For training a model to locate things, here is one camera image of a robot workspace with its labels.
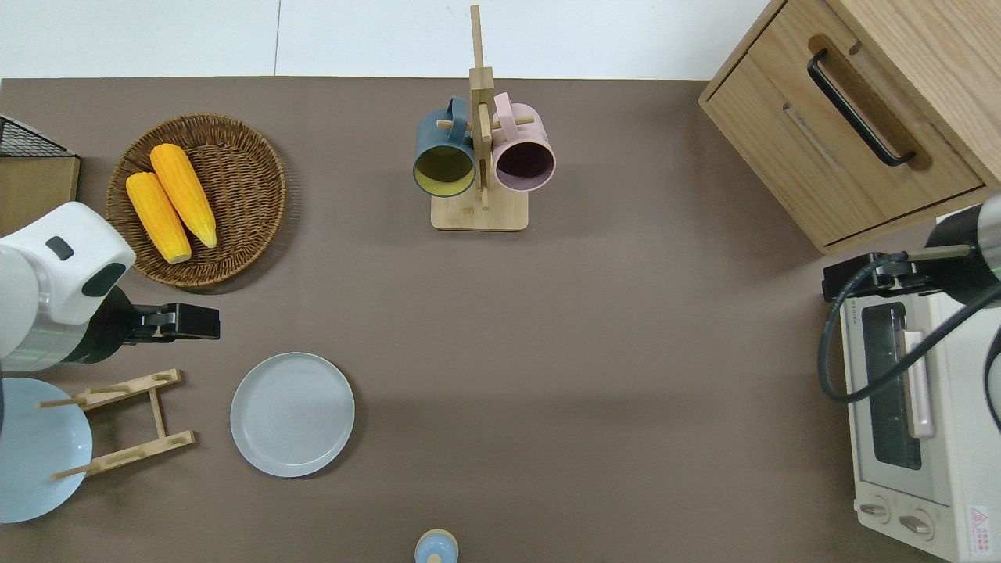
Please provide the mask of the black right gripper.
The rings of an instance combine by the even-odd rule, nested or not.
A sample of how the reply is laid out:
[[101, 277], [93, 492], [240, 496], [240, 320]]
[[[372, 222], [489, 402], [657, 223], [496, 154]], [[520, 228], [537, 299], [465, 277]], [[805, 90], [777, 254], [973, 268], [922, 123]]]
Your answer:
[[[926, 246], [976, 245], [980, 213], [980, 206], [972, 206], [948, 215], [931, 231]], [[905, 295], [918, 291], [920, 274], [962, 304], [971, 303], [991, 288], [990, 268], [984, 264], [978, 250], [953, 259], [919, 261], [916, 270], [909, 261], [892, 259], [890, 253], [866, 253], [824, 267], [823, 299], [832, 303], [841, 293], [847, 298]]]

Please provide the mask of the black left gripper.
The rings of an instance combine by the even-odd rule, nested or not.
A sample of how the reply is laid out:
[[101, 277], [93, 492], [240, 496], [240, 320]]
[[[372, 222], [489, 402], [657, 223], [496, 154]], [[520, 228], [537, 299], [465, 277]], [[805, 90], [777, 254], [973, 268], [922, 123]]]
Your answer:
[[220, 338], [218, 310], [187, 303], [134, 304], [122, 289], [114, 286], [91, 317], [81, 341], [62, 363], [95, 364], [108, 359], [122, 346], [140, 342]]

